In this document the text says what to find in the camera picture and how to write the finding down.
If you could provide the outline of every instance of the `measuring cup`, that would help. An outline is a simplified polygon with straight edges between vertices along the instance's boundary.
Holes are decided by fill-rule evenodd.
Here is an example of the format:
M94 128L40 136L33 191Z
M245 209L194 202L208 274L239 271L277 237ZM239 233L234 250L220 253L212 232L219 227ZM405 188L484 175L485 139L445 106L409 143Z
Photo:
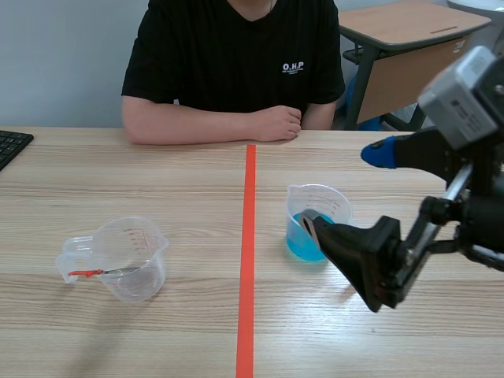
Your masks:
M73 238L63 244L56 266L67 284L75 272L103 271L97 277L121 301L140 302L156 294L165 282L163 252L168 240L146 218L114 220L93 236Z
M319 261L325 255L298 222L299 214L313 209L329 223L349 224L352 206L347 198L325 185L291 185L287 191L287 246L307 261Z

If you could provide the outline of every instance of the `measuring cup handle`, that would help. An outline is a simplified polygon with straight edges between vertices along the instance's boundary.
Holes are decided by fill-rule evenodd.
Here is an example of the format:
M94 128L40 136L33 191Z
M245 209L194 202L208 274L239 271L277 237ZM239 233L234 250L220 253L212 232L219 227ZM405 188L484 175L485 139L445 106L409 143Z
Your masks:
M78 262L89 258L92 240L91 236L87 236L69 239L63 244L63 253L56 257L56 267L67 284L73 284L79 278L69 276L69 273L83 268L82 265L78 265Z

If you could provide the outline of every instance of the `keyboard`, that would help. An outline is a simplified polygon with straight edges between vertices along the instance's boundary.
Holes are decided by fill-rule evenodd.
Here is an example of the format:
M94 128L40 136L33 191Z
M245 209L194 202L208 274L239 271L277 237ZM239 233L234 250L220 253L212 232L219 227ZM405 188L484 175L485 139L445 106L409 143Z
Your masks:
M33 135L0 131L0 171L4 169L31 141Z

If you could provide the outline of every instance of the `blue gripper part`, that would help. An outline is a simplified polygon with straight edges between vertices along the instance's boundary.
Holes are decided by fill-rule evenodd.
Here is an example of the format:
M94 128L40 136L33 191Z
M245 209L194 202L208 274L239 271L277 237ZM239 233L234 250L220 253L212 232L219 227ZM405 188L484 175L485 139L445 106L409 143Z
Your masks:
M378 168L396 169L395 164L395 137L390 136L365 147L361 158L366 163Z

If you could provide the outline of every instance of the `wooden desk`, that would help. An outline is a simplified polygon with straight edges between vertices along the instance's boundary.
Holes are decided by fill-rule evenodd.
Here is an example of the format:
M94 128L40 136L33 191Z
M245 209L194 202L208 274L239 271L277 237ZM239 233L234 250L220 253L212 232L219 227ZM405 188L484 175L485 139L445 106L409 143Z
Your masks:
M456 61L466 39L491 20L426 1L401 1L341 12L341 34L355 43L343 56L359 66L345 129L386 114L404 131L425 120L420 107L409 123L390 112L411 105L424 87Z
M0 172L0 377L235 376L245 145L129 146L121 130L19 128L35 141ZM502 376L502 275L432 258L410 296L370 313L328 264L284 250L287 185L326 183L407 231L440 180L359 158L380 133L303 132L258 146L255 376ZM70 286L62 242L117 217L152 217L172 243L159 295Z

